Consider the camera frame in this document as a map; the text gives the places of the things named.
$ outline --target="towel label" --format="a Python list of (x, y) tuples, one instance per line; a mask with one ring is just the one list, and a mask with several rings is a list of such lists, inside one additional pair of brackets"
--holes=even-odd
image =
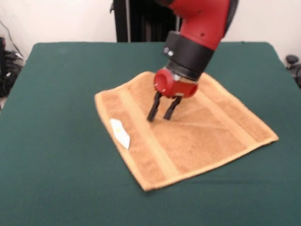
[(128, 150), (130, 148), (130, 136), (123, 128), (122, 122), (117, 119), (110, 119), (110, 123), (115, 138)]

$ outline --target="green table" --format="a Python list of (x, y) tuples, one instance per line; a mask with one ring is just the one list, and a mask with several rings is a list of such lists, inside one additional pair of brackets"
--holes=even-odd
[(163, 43), (37, 44), (0, 115), (1, 226), (299, 226), (301, 90), (267, 43), (222, 43), (208, 69), (279, 135), (144, 193), (94, 94), (161, 68)]

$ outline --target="brown towel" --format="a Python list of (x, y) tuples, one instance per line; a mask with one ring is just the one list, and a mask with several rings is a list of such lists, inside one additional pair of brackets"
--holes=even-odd
[[(144, 191), (213, 170), (278, 141), (263, 121), (205, 73), (195, 96), (184, 99), (170, 121), (163, 116), (171, 100), (162, 98), (155, 121), (149, 123), (153, 78), (154, 73), (141, 73), (95, 96), (102, 122)], [(114, 137), (111, 118), (120, 120), (129, 134), (129, 150)]]

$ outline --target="white wall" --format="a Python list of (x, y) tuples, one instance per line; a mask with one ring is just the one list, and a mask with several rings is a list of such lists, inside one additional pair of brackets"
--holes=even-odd
[(28, 56), (37, 42), (115, 42), (111, 3), (112, 0), (1, 0), (0, 19), (11, 30), (20, 51)]
[[(28, 56), (36, 42), (115, 42), (111, 3), (112, 0), (1, 0), (0, 18)], [(240, 0), (224, 41), (268, 41), (281, 60), (287, 54), (301, 57), (300, 9), (301, 0)]]

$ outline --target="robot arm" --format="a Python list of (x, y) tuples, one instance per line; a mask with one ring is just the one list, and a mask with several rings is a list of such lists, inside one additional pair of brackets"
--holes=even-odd
[(198, 89), (198, 80), (235, 15), (238, 0), (156, 0), (183, 19), (180, 32), (170, 31), (164, 53), (169, 56), (166, 66), (154, 78), (155, 103), (148, 116), (153, 121), (160, 98), (175, 101), (164, 119), (169, 120), (182, 98), (192, 97)]

